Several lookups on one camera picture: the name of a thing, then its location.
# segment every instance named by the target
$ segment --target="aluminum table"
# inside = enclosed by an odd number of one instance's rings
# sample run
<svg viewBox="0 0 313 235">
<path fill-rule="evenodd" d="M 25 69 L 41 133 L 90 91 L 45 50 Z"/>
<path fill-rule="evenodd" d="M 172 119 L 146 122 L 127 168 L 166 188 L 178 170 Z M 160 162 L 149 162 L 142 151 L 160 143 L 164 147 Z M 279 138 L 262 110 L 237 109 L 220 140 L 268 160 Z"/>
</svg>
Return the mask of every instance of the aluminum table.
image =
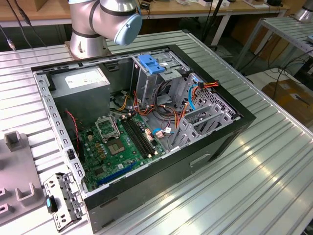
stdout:
<svg viewBox="0 0 313 235">
<path fill-rule="evenodd" d="M 257 119 L 211 164 L 98 234 L 301 234 L 313 218 L 312 133 L 191 34 L 138 36 L 113 53 L 177 44 Z M 64 45 L 0 53 L 0 138 L 26 133 L 41 182 L 67 172 L 30 67 L 71 60 Z M 0 234 L 57 234 L 45 205 Z M 63 232 L 88 235 L 86 216 Z"/>
<path fill-rule="evenodd" d="M 263 18 L 259 20 L 248 41 L 241 50 L 239 58 L 237 60 L 237 64 L 235 66 L 236 69 L 238 69 L 239 65 L 241 64 L 243 58 L 245 57 L 247 51 L 250 49 L 251 44 L 253 43 L 254 39 L 256 38 L 258 32 L 262 27 L 267 28 L 268 33 L 255 51 L 256 54 L 265 45 L 270 36 L 275 33 L 281 38 L 288 41 L 291 45 L 293 45 L 293 48 L 286 56 L 287 60 L 283 62 L 282 67 L 288 63 L 290 57 L 294 54 L 297 48 L 302 50 L 304 53 L 310 52 L 308 53 L 308 55 L 310 56 L 313 55 L 313 44 L 310 43 L 307 39 L 309 35 L 313 35 L 313 21 L 307 24 L 301 23 L 292 17 Z"/>
</svg>

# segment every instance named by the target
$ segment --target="label sticker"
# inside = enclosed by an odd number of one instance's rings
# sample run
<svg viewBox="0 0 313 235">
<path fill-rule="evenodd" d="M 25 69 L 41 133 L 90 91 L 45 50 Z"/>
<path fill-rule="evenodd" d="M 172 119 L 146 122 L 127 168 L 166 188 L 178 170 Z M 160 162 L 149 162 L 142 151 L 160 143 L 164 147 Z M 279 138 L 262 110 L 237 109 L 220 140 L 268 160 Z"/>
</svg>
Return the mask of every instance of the label sticker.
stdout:
<svg viewBox="0 0 313 235">
<path fill-rule="evenodd" d="M 161 65 L 161 66 L 168 66 L 168 64 L 165 63 L 165 62 L 164 62 L 164 63 L 160 63 L 160 65 Z"/>
<path fill-rule="evenodd" d="M 298 99 L 297 97 L 300 97 L 300 98 L 301 98 L 301 96 L 299 96 L 297 93 L 290 94 L 290 95 L 291 95 L 291 97 L 294 98 L 294 99 Z"/>
<path fill-rule="evenodd" d="M 166 127 L 164 131 L 165 131 L 165 133 L 171 133 L 171 128 L 170 127 Z"/>
<path fill-rule="evenodd" d="M 285 90 L 289 90 L 290 89 L 290 86 L 288 84 L 280 84 L 280 86 L 285 89 Z"/>
<path fill-rule="evenodd" d="M 67 76 L 65 78 L 70 89 L 81 87 L 95 82 L 105 81 L 104 78 L 96 71 L 84 72 L 76 75 Z"/>
</svg>

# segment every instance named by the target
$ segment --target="metal bracket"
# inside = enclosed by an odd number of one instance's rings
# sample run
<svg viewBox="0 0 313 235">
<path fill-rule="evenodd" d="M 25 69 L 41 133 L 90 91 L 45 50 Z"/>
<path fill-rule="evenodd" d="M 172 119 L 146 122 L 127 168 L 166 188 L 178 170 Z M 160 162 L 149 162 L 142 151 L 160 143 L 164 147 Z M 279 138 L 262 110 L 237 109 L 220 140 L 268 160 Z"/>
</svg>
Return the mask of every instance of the metal bracket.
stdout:
<svg viewBox="0 0 313 235">
<path fill-rule="evenodd" d="M 51 201 L 56 204 L 56 212 L 49 211 L 58 232 L 78 222 L 86 209 L 81 198 L 78 186 L 71 173 L 57 173 L 44 182 L 48 210 Z"/>
</svg>

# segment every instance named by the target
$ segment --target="ram slot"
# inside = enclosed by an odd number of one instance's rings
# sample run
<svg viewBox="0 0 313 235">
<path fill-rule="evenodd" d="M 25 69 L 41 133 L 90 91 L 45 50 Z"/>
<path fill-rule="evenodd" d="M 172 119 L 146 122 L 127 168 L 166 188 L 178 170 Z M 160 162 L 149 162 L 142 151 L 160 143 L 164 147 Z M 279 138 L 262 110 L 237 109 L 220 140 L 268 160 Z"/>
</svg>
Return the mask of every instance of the ram slot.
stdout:
<svg viewBox="0 0 313 235">
<path fill-rule="evenodd" d="M 139 150 L 140 154 L 146 158 L 148 156 L 148 153 L 142 147 L 140 141 L 136 137 L 134 137 L 136 134 L 133 132 L 132 128 L 129 126 L 129 123 L 125 121 L 125 122 L 122 122 L 122 125 L 124 129 L 126 130 L 127 134 L 129 135 L 129 137 L 131 138 L 131 140 L 133 141 L 136 148 Z"/>
<path fill-rule="evenodd" d="M 144 138 L 138 126 L 132 120 L 123 121 L 122 125 L 143 158 L 147 158 L 149 154 L 153 155 L 154 151 L 152 147 L 149 145 L 148 141 Z"/>
</svg>

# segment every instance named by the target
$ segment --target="blue ram slot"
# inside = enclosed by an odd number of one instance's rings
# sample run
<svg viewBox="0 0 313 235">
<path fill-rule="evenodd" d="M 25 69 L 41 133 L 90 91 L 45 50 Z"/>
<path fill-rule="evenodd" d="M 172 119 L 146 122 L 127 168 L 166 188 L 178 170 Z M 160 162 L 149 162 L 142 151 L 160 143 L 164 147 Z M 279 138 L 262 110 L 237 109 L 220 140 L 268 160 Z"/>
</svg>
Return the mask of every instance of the blue ram slot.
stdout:
<svg viewBox="0 0 313 235">
<path fill-rule="evenodd" d="M 121 169 L 120 171 L 118 171 L 118 172 L 116 172 L 116 173 L 114 173 L 112 175 L 107 176 L 106 178 L 103 178 L 102 180 L 99 180 L 97 182 L 97 185 L 99 186 L 99 185 L 105 184 L 105 183 L 107 183 L 107 182 L 109 182 L 109 181 L 111 181 L 111 180 L 113 180 L 113 179 L 115 179 L 115 178 L 117 178 L 117 177 L 127 173 L 127 172 L 130 172 L 134 165 L 136 165 L 136 162 L 132 163 L 128 167 L 126 167 L 124 169 Z"/>
</svg>

